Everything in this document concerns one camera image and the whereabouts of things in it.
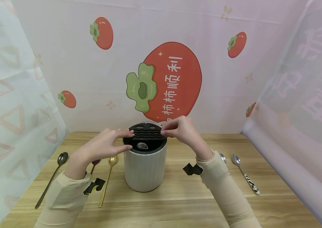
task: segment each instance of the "beige sleeve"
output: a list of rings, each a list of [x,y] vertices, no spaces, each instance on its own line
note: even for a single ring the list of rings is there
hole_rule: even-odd
[[[230,228],[261,228],[252,208],[233,178],[219,153],[208,161],[196,158],[203,169],[202,182],[211,191]]]
[[[82,180],[72,180],[63,172],[58,175],[48,189],[46,205],[34,228],[72,228],[86,204],[84,190],[90,178],[89,173]]]

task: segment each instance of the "fabric backdrop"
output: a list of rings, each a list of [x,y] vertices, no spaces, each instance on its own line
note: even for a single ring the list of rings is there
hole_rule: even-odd
[[[204,133],[241,132],[306,2],[13,0],[70,132],[190,113]]]
[[[0,222],[67,132],[40,64],[11,3],[0,1]]]
[[[322,222],[322,1],[311,1],[243,134]]]

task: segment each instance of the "wooden table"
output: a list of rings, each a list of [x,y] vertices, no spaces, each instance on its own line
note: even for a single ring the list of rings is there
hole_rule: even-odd
[[[44,202],[37,210],[34,205],[57,167],[58,155],[65,151],[72,154],[95,135],[94,132],[70,133],[2,221],[0,228],[32,228]],[[245,136],[208,134],[203,137],[212,149],[227,158],[230,173],[247,197],[262,227],[322,227]],[[259,188],[260,196],[254,194],[238,167],[232,163],[233,153],[241,159],[243,170]],[[98,208],[102,191],[91,193],[75,227],[228,227],[201,178],[197,175],[187,176],[182,170],[187,163],[195,164],[195,154],[176,139],[169,139],[163,183],[152,192],[139,193],[131,190],[124,181],[123,154],[120,154],[111,172],[103,207]],[[87,171],[91,171],[91,168],[92,165],[89,165]],[[105,180],[108,171],[108,161],[101,161],[94,170],[93,179],[98,177]]]

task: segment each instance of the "spoon handle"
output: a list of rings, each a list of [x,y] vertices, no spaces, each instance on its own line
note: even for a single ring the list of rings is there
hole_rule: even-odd
[[[247,182],[249,183],[252,190],[256,193],[256,195],[260,195],[260,191],[258,190],[256,185],[252,182],[252,180],[247,176],[247,174],[243,173],[243,176],[247,180]]]
[[[42,195],[41,195],[41,197],[39,198],[39,200],[38,200],[38,202],[37,202],[37,204],[35,205],[35,209],[38,209],[38,207],[41,205],[41,203],[42,203],[42,201],[43,201],[43,199],[44,199],[44,197],[45,197],[45,195],[46,195],[46,192],[48,191],[48,188],[49,188],[49,185],[51,184],[51,182],[52,182],[52,180],[53,180],[53,178],[54,178],[54,176],[56,175],[56,173],[57,173],[57,171],[58,171],[58,169],[60,168],[61,166],[58,166],[57,168],[56,168],[56,170],[54,171],[54,173],[53,173],[53,175],[52,175],[52,177],[51,177],[51,179],[49,180],[49,182],[48,182],[48,185],[47,185],[47,187],[46,187],[46,189],[44,190],[44,192],[42,193]]]
[[[111,173],[111,169],[112,168],[113,168],[113,166],[110,166],[108,178],[106,179],[105,186],[104,186],[103,196],[101,197],[101,201],[99,202],[99,208],[101,208],[103,206],[103,202],[104,202],[104,198],[105,198],[105,192],[106,192],[106,187],[108,187],[110,173]]]
[[[93,165],[93,168],[91,169],[91,173],[90,173],[90,174],[92,174],[92,173],[93,173],[95,166],[96,166],[96,165]]]

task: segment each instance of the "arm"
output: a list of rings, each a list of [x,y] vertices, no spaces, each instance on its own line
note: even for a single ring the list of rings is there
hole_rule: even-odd
[[[196,159],[197,165],[203,169],[202,182],[211,191],[230,228],[261,228],[219,153],[212,151],[208,160]]]
[[[218,152],[212,151],[196,131],[190,118],[180,116],[168,121],[161,134],[176,137],[193,149],[197,165],[203,169],[202,182],[211,191],[230,228],[260,228],[250,204],[229,175]]]
[[[129,130],[105,129],[75,151],[66,170],[53,181],[47,192],[46,205],[34,228],[72,228],[87,200],[84,190],[90,185],[87,166],[95,160],[109,158],[132,149],[132,146],[115,147],[117,138],[133,137]]]

